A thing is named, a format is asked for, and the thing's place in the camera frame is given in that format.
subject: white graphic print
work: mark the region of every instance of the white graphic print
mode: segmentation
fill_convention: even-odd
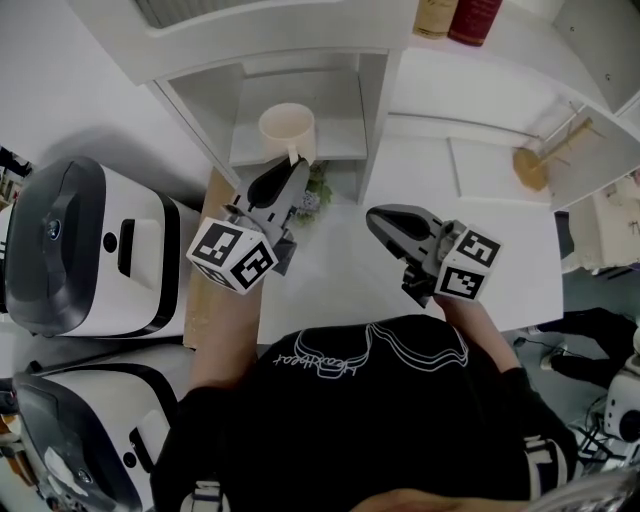
[[[385,329],[384,327],[380,327],[376,324],[369,324],[366,328],[367,339],[373,340],[375,337],[377,339],[387,341],[403,363],[411,366],[411,368],[414,368],[415,370],[420,370],[421,372],[437,372],[440,368],[448,365],[449,363],[457,363],[463,367],[467,366],[467,363],[469,362],[469,348],[460,337],[458,331],[454,329],[454,332],[460,342],[459,349],[448,348],[439,354],[428,356],[420,354],[415,350],[411,350],[409,347],[404,345],[390,329]]]
[[[350,372],[355,375],[358,368],[363,367],[369,360],[369,353],[373,345],[373,340],[381,340],[389,343],[398,358],[411,368],[421,372],[436,372],[442,367],[455,363],[462,367],[467,366],[469,362],[469,348],[460,337],[458,331],[455,331],[460,346],[456,348],[448,348],[435,355],[420,354],[404,345],[398,337],[390,329],[381,327],[377,324],[368,324],[365,326],[365,352],[361,355],[350,357],[348,359],[340,359],[327,357],[319,350],[307,347],[303,341],[305,331],[301,331],[296,338],[294,344],[294,355],[283,356],[273,361],[276,366],[280,363],[296,366],[302,365],[305,369],[310,367],[316,368],[318,377],[322,379],[339,379],[346,373]]]
[[[318,377],[323,379],[339,379],[347,372],[351,372],[351,375],[355,375],[356,370],[361,366],[364,366],[369,359],[371,342],[368,339],[364,354],[348,359],[338,359],[334,357],[326,357],[319,350],[314,350],[305,346],[302,341],[303,334],[304,331],[301,331],[300,334],[298,334],[298,338],[293,346],[295,355],[283,356],[282,354],[279,354],[278,359],[276,359],[273,364],[276,366],[280,363],[288,364],[290,366],[300,364],[304,366],[304,368],[315,366]]]

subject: cable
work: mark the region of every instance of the cable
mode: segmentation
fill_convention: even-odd
[[[536,345],[542,345],[551,350],[555,350],[556,348],[558,348],[557,345],[553,346],[553,345],[549,345],[548,343],[544,343],[542,341],[528,340],[527,338],[523,338],[523,337],[516,339],[516,341],[513,342],[513,346],[517,348],[517,347],[521,347],[525,343],[534,343]],[[574,357],[582,357],[583,359],[589,359],[587,356],[583,356],[582,354],[576,354],[575,352],[571,352],[570,350],[565,350],[565,354],[569,354],[570,356],[574,356]]]
[[[603,398],[607,398],[607,393],[605,393],[604,395],[599,396],[598,398],[596,398],[593,402],[591,402],[591,405],[589,406],[589,408],[587,409],[586,414],[584,415],[584,429],[585,430],[589,430],[589,417],[591,416],[591,411],[592,409],[595,407],[595,405],[600,402]]]

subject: person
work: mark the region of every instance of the person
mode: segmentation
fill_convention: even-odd
[[[609,389],[613,378],[634,354],[634,344],[640,351],[637,325],[628,318],[603,308],[570,311],[560,320],[530,327],[528,332],[532,335],[559,332],[593,338],[609,356],[607,359],[569,355],[567,344],[562,343],[542,358],[540,368],[591,382],[605,389]]]
[[[573,434],[480,304],[309,328],[257,359],[261,286],[221,293],[151,475],[157,512],[199,481],[233,512],[516,512],[573,475]]]

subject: white cup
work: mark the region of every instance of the white cup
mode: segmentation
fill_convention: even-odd
[[[316,159],[315,118],[304,105],[274,105],[260,116],[258,127],[265,162],[287,154],[291,165],[298,161],[299,156],[309,165]]]

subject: shoe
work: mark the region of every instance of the shoe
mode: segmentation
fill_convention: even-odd
[[[537,336],[538,334],[542,334],[542,331],[540,329],[538,329],[537,325],[531,325],[531,326],[525,328],[525,332],[529,336]]]
[[[560,343],[560,345],[558,345],[540,360],[540,369],[545,372],[550,372],[551,370],[553,370],[553,368],[551,367],[551,358],[556,356],[566,356],[568,348],[569,345],[567,345],[566,343]]]

